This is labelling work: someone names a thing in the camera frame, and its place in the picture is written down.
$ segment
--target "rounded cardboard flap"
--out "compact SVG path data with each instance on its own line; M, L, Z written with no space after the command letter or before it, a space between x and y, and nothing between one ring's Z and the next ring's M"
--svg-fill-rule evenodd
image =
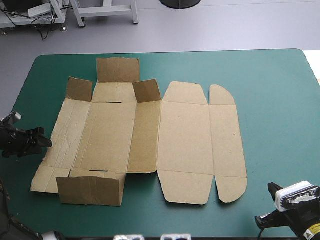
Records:
M210 105L236 105L231 93L220 85L210 86Z
M247 189L246 177L215 176L219 199L224 203L238 200Z

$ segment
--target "white object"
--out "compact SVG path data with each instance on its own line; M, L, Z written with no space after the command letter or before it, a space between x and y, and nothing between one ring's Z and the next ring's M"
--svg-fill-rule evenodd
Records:
M178 240L178 239L186 239L191 240L190 234L163 234L160 240Z
M292 186L286 187L284 189L281 189L275 193L274 198L274 204L276 209L278 209L279 212L285 212L287 209L282 205L282 202L285 197L294 194L296 192L299 192L301 190L305 190L307 188L313 187L310 182L308 181L302 181L297 184L294 184Z
M105 17L115 15L132 14L133 23L137 24L138 13L136 0L130 0L130 5L112 6L112 0L103 0L102 6L98 7L81 7L79 0L70 0L73 11L80 27L85 27L83 18L89 17Z
M59 240L56 237L55 232L53 232L53 231L46 232L46 233L42 234L41 236L42 236L43 240Z
M320 83L320 51L303 51L303 53L308 60L316 79Z
M40 6L36 6L36 7L30 8L28 10L28 15L29 15L29 18L35 18L35 17L41 16L41 15L44 15L44 14L51 13L51 11L52 10L51 10L50 3L45 3L45 4L42 4Z
M113 240L145 240L142 235L116 235Z

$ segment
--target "wheel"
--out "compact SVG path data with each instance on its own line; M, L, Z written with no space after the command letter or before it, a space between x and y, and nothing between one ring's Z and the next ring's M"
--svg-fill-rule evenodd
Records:
M86 20L85 20L85 18L84 17L82 17L81 18L82 19L82 22L84 23L84 25L83 26L80 26L80 28L85 28L87 25L86 25Z
M61 32L65 32L65 31L67 31L67 28L62 25L61 28L60 28L60 31L61 31Z

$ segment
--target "power strip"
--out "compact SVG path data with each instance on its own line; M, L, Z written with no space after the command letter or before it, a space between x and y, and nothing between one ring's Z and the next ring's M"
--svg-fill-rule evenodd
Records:
M35 17L41 16L41 15L44 15L47 13L51 13L51 11L52 11L51 4L45 3L40 6L30 8L28 10L28 15L29 15L29 18L35 18Z

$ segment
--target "unfolded cardboard box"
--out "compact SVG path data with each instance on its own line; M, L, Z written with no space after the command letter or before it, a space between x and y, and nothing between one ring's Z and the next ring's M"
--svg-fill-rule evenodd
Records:
M139 60L98 58L98 83L70 77L31 190L68 204L120 206L126 174L158 173L169 202L203 205L215 176L219 198L247 187L237 107L223 87L172 82L162 100Z

